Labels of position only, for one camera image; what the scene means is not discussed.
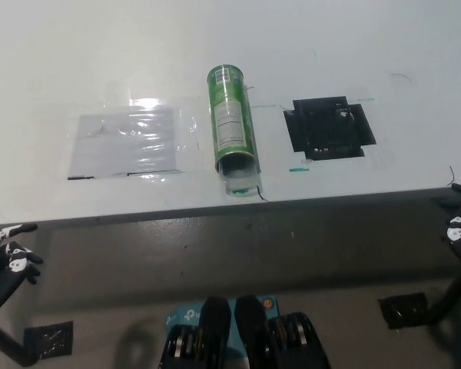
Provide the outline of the left robot hand skeleton glove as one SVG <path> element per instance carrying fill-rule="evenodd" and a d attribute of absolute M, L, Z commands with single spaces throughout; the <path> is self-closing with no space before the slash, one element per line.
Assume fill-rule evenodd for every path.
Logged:
<path fill-rule="evenodd" d="M 18 234 L 37 229 L 36 223 L 17 224 L 0 229 L 0 307 L 24 280 L 36 284 L 36 278 L 41 275 L 36 265 L 43 263 L 42 258 L 17 241 L 8 241 Z"/>

